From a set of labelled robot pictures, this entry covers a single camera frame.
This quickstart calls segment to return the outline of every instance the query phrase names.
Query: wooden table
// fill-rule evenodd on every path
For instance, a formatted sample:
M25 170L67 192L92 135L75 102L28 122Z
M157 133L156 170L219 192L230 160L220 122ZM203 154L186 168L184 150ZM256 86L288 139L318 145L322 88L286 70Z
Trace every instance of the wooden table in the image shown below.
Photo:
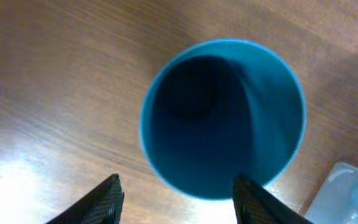
M0 0L0 223L46 222L112 173L122 223L235 223L231 202L164 186L137 134L162 65L220 37L259 42L299 76L304 141L267 188L305 213L335 162L358 166L358 1Z

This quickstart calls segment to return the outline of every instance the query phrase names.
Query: blue cup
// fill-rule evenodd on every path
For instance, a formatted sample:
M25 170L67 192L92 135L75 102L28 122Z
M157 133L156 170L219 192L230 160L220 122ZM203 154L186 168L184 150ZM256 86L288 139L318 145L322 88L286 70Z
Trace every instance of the blue cup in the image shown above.
M234 177L260 185L294 158L306 104L291 68L240 39L210 40L169 61L148 90L140 143L170 187L196 198L232 197Z

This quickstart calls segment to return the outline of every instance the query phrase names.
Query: cup rim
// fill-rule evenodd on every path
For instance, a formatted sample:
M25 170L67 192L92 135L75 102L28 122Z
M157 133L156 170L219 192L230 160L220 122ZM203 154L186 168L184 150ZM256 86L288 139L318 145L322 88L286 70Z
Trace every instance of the cup rim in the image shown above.
M223 200L231 200L231 198L204 198L204 197L195 197L194 195L190 195L184 191L182 191L181 189L176 188L174 185L172 185L171 183L169 183L168 181L166 181L163 176L161 175L161 173L154 167L154 165L150 162L150 156L149 153L146 151L145 149L145 142L144 142L144 137L143 137L143 123L144 123L144 112L145 112L145 104L146 104L146 99L150 97L150 92L152 91L153 86L155 86L156 83L158 83L162 78L163 75L165 73L165 71L172 66L172 64L174 62L176 62L179 58L185 56L186 54L204 47L205 45L210 45L210 44L217 44L217 43L221 43L221 42L227 42L227 43L238 43L238 44L246 44L246 45L251 45L254 47L257 47L265 52L267 52L269 55L271 55L273 58L275 58L276 60L278 60L285 68L286 70L289 72L289 74L291 75L292 79L295 82L296 88L298 89L298 93L300 95L300 100L301 100L301 107L302 107L302 127L300 130L300 136L299 136L299 140L298 143L296 145L295 150L292 152L292 155L290 157L290 159L287 161L287 163L285 164L284 167L281 168L281 170L279 172L277 172L277 174L272 177L268 182L266 182L263 187L268 186L269 184L271 184L272 182L274 182L278 177L280 177L287 169L288 166L293 162L293 160L295 159L296 155L298 154L298 151L300 150L300 146L301 143L303 141L303 137L305 135L305 130L306 130L306 122L307 122L307 111L306 111L306 98L305 98L305 94L303 93L303 89L301 87L301 83L298 79L298 77L295 75L294 71L291 69L291 67L286 63L286 61L284 61L277 53L275 53L273 50L270 50L269 48L256 43L254 41L251 40L245 40L245 39L239 39L239 38L221 38L221 39L209 39L206 40L204 42L200 42L198 44L192 45L191 47L186 48L185 50L182 50L180 53L176 54L173 58L171 58L168 62L165 63L165 65L158 71L157 75L155 76L155 78L151 81L149 88L144 96L144 100L142 102L142 107L140 110L140 119L139 119L139 142L140 142L140 147L142 148L143 154L145 155L147 162L149 163L151 169L154 171L154 173L158 176L158 178L167 186L169 186L171 189L174 189L180 193L182 193L183 195L186 195L187 197L190 198L195 198L195 199L201 199L201 200L208 200L208 201L223 201Z

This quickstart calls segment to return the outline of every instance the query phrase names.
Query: blue rim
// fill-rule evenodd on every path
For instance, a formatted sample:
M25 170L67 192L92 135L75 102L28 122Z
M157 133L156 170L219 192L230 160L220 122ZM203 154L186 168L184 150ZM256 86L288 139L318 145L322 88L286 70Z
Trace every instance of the blue rim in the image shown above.
M247 45L253 45L254 47L260 48L264 51L266 51L267 53L269 53L271 56L275 57L281 64L284 65L284 67L290 72L292 79L294 79L295 81L295 85L296 88L298 89L300 98L301 98L301 104L302 104L302 118L303 118L303 122L302 122L302 127L301 127L301 132L300 132L300 136L299 136L299 140L298 140L298 144L296 145L296 149L293 151L291 158L288 160L287 164L285 165L285 167L283 167L280 172L278 172L270 181L268 181L266 184L263 185L263 187L266 187L267 185L271 184L273 181L275 181L278 177L280 177L287 169L288 166L293 162L294 158L296 157L296 154L298 153L301 143L303 141L303 136L305 135L305 130L306 130L306 98L305 95L303 93L302 87L301 87L301 83L299 81L299 79L296 77L295 73L293 72L293 70L291 69L291 67L277 54L275 53L273 50L270 50L266 47L264 47L263 45L260 45L256 42L250 41L250 40L244 40L244 39L237 39L237 38L223 38L223 39L212 39L212 40L207 40L205 42L202 43L198 43L196 45L193 45L185 50L183 50L182 52L180 52L179 54L177 54L176 56L174 56L171 60L169 60L164 66L163 68L158 72L157 76L153 79L152 83L150 84L149 89L146 92L146 95L144 97L143 103L142 103L142 109L140 111L140 119L139 119L139 141L140 141L140 146L142 148L142 151L144 153L144 155L147 158L147 162L149 163L150 167L152 168L152 170L157 174L157 176L159 177L159 179L165 183L167 186L169 186L171 189L175 189L179 192L181 192L182 194L191 197L191 198L196 198L196 199L204 199L204 200L217 200L217 201L222 201L222 200L228 200L229 198L220 198L220 199L210 199L210 198L203 198L203 197L195 197L193 195L190 195L178 188L176 188L174 185L172 185L171 183L167 182L164 178L162 178L161 173L154 167L154 165L150 162L150 157L149 154L147 153L147 151L145 150L145 142L143 139L143 134L142 134L142 130L143 130L143 113L145 110L145 102L146 99L149 98L150 96L150 92L153 88L153 86L161 79L163 78L163 74L165 73L165 71L174 64L175 61L177 61L179 58L181 58L182 56L188 54L191 51L194 51L200 47L203 47L205 45L209 45L209 44L215 44L217 42L237 42L237 43L242 43L242 44L247 44Z

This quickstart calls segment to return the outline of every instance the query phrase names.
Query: brown tabletop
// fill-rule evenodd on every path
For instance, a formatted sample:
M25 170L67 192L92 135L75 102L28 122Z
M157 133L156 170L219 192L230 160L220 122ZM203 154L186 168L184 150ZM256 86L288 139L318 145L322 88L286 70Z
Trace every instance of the brown tabletop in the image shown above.
M358 1L0 0L0 223L43 223L119 173L122 223L234 223L180 195L139 147L161 66L204 40L276 51L303 86L301 149L267 189L305 213L337 161L358 166Z

